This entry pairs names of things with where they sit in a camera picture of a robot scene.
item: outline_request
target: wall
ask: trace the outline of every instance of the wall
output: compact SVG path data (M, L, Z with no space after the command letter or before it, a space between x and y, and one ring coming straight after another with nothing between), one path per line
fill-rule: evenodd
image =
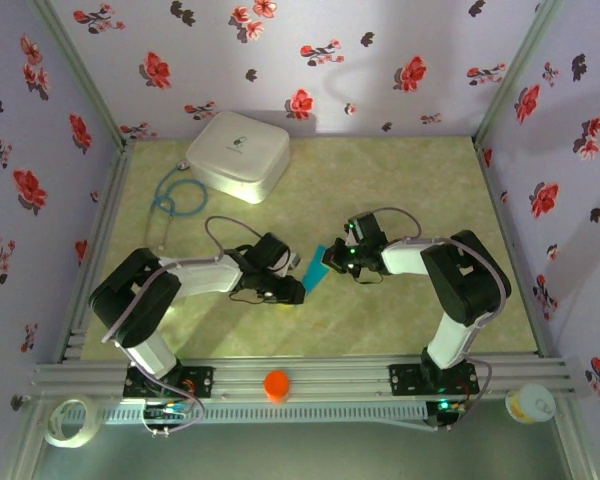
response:
M539 0L50 0L127 137L471 135Z
M0 468L34 365L55 360L113 154L42 23L0 1Z
M600 452L600 2L566 2L513 90L486 171Z

